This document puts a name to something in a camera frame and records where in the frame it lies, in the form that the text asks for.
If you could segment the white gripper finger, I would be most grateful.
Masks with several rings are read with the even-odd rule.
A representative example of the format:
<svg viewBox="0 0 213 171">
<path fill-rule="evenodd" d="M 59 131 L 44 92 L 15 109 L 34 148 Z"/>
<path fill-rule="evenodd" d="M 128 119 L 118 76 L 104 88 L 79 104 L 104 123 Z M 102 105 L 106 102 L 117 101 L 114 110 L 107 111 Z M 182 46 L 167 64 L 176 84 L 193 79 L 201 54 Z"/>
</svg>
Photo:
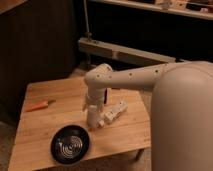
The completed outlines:
<svg viewBox="0 0 213 171">
<path fill-rule="evenodd" d="M 98 112 L 99 112 L 99 113 L 102 113 L 103 110 L 104 110 L 104 105 L 98 106 Z"/>
<path fill-rule="evenodd" d="M 88 108 L 88 105 L 87 105 L 87 103 L 84 102 L 82 105 L 82 111 L 87 110 L 87 108 Z"/>
</svg>

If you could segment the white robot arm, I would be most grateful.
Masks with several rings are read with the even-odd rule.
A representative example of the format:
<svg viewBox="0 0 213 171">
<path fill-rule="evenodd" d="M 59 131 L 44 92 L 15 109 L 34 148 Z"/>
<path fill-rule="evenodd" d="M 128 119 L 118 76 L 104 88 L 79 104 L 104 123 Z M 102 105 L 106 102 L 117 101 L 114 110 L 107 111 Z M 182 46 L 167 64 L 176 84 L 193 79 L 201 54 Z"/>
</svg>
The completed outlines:
<svg viewBox="0 0 213 171">
<path fill-rule="evenodd" d="M 85 74 L 85 105 L 102 106 L 108 88 L 152 93 L 152 171 L 213 171 L 213 63 L 188 61 Z"/>
</svg>

